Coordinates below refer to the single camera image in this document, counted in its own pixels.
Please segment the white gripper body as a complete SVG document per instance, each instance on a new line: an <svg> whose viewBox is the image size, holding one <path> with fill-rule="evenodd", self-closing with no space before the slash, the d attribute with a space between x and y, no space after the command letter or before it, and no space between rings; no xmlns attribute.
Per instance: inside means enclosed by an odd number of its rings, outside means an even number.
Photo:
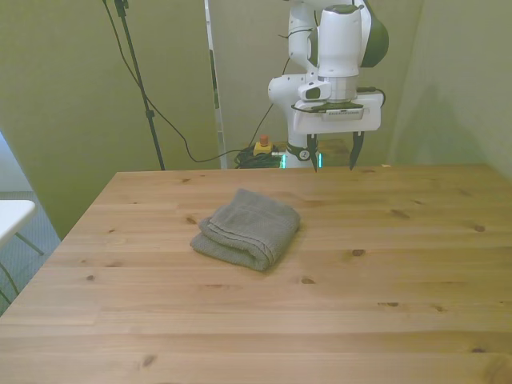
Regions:
<svg viewBox="0 0 512 384"><path fill-rule="evenodd" d="M304 102L292 105L297 134L336 134L375 131L381 125L381 93L358 94L342 103Z"/></svg>

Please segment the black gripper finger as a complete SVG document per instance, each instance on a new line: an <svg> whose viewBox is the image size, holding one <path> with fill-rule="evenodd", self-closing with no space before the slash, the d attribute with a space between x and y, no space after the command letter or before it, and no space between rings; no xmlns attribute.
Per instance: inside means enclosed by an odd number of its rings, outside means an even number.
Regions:
<svg viewBox="0 0 512 384"><path fill-rule="evenodd" d="M364 133L363 132L353 132L353 148L350 152L349 157L349 168L352 170L356 167L358 157L361 153L362 146L364 143Z"/></svg>
<svg viewBox="0 0 512 384"><path fill-rule="evenodd" d="M307 149L310 153L310 160L312 162L314 171L318 171L318 139L315 134L308 134L307 135Z"/></svg>

